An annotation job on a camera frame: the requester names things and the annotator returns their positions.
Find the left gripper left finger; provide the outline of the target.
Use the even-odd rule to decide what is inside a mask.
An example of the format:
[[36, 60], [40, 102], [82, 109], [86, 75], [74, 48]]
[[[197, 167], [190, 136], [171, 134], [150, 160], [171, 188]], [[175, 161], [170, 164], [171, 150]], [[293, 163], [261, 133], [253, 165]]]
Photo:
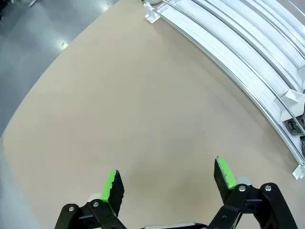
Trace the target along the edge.
[[79, 207], [66, 204], [61, 209], [56, 229], [124, 229], [118, 214], [124, 186], [118, 170], [112, 170], [99, 198]]

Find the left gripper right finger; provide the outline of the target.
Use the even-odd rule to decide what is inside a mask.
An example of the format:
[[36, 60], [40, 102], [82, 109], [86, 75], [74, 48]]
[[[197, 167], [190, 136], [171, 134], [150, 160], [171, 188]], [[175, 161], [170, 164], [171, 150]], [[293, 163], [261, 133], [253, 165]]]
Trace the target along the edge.
[[208, 228], [234, 229], [244, 214], [252, 214], [262, 229], [297, 228], [277, 184], [265, 183], [255, 188], [238, 183], [223, 158], [215, 159], [213, 175], [224, 204]]

